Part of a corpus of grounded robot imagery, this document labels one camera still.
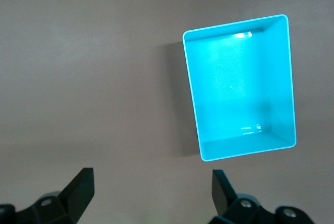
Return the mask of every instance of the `plastic tray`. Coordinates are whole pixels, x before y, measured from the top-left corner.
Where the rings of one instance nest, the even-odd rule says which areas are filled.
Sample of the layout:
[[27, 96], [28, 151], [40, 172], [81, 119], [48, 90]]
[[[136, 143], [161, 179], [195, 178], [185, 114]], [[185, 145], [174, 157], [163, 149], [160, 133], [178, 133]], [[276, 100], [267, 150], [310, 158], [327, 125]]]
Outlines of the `plastic tray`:
[[204, 161], [296, 144], [286, 15], [186, 31], [183, 44]]

